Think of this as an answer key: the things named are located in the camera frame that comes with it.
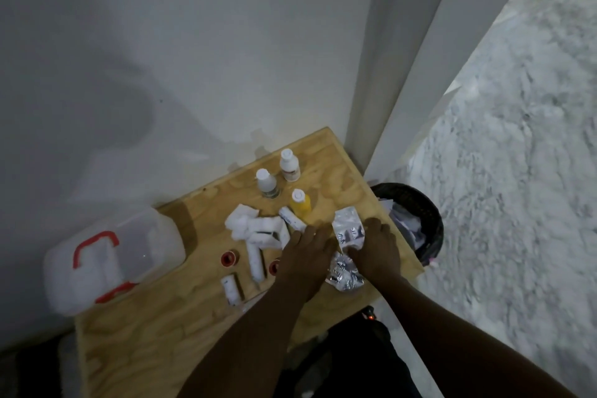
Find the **person's right hand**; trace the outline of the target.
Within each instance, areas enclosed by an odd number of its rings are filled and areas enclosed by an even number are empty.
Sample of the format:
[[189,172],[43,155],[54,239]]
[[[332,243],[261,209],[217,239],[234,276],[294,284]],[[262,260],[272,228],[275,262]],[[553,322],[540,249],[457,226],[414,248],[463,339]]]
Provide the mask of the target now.
[[364,222],[364,245],[369,248],[369,259],[352,259],[358,271],[381,293],[390,289],[401,278],[401,261],[395,235],[390,226],[378,218]]

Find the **person's left hand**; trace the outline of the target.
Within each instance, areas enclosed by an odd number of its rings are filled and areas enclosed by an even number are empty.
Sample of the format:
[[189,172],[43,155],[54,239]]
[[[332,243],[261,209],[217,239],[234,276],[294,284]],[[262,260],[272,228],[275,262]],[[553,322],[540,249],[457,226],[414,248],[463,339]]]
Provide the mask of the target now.
[[280,267],[273,287],[302,304],[311,300],[324,283],[334,254],[300,250],[280,257]]

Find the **silver pill blister pack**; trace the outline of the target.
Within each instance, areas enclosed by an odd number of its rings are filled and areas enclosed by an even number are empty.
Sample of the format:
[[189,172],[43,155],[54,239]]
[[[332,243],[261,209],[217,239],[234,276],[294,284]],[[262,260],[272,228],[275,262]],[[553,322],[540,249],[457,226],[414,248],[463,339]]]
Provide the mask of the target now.
[[365,228],[354,206],[335,211],[332,228],[341,251],[348,248],[361,250],[365,240]]
[[349,256],[335,252],[325,282],[339,292],[347,293],[361,288],[365,280]]

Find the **person's right forearm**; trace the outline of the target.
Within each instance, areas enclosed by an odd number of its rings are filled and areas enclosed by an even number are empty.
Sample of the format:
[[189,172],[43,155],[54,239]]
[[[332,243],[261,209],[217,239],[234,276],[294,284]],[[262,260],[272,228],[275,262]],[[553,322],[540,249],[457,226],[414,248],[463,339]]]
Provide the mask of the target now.
[[392,308],[444,398],[576,398],[503,342],[392,272],[365,276]]

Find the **person's left forearm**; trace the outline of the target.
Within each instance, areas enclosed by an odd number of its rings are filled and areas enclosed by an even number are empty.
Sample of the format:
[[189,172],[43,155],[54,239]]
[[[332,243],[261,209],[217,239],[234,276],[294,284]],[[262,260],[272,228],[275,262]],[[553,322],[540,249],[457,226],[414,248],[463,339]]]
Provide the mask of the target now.
[[272,398],[299,315],[323,282],[276,280],[209,350],[176,398]]

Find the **yellow bottle white cap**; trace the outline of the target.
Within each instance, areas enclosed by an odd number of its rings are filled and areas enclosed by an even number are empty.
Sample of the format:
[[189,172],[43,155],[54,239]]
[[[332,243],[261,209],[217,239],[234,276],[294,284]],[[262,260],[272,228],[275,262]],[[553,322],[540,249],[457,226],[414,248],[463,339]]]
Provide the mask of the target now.
[[310,197],[298,188],[293,190],[289,206],[296,217],[303,221],[312,211]]

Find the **white gauze packet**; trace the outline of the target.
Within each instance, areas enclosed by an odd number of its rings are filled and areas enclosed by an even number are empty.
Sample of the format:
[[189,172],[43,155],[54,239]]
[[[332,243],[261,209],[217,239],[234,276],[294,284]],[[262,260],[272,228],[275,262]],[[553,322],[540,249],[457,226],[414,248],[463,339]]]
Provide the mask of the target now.
[[255,246],[258,249],[283,249],[281,241],[272,233],[251,233],[247,239],[247,244]]
[[247,223],[247,231],[253,233],[276,233],[281,237],[282,234],[288,234],[288,228],[279,216],[252,218]]

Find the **crumpled trash wrappers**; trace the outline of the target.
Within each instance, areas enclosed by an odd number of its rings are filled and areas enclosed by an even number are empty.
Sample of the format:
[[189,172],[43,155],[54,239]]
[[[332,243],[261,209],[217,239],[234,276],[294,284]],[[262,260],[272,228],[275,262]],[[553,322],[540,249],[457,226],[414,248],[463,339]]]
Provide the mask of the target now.
[[416,251],[421,248],[426,241],[421,219],[391,199],[379,198],[378,201],[385,208],[412,250]]

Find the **white bottle grey label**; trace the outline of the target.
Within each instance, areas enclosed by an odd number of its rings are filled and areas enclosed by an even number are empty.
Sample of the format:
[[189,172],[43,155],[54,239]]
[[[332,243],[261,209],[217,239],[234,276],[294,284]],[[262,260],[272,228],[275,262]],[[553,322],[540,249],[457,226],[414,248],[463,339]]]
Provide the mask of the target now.
[[258,169],[256,179],[257,186],[265,198],[276,198],[280,195],[277,179],[267,169]]

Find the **white bottle brown label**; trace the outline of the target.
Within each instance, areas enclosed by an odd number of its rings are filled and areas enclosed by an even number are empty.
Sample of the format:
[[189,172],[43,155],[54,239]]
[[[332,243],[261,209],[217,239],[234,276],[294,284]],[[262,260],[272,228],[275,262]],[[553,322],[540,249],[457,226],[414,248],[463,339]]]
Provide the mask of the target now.
[[289,148],[280,152],[280,169],[285,180],[289,183],[294,183],[301,177],[299,159]]

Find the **black waste bin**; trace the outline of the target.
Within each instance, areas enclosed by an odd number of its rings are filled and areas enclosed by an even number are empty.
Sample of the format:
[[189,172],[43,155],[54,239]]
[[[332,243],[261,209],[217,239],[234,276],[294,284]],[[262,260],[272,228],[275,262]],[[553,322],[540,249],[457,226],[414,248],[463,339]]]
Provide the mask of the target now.
[[405,183],[378,183],[371,190],[377,198],[391,199],[421,219],[426,241],[414,253],[423,266],[429,266],[437,259],[444,244],[444,224],[436,205],[421,191]]

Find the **person's dark trousers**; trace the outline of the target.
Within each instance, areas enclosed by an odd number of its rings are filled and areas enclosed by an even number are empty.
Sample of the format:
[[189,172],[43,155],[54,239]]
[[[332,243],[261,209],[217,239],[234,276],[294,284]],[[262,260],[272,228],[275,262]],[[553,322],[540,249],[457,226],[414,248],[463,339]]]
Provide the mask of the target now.
[[387,326],[364,319],[361,311],[333,326],[298,367],[284,369],[273,398],[291,398],[300,380],[327,354],[329,373],[311,398],[422,398]]

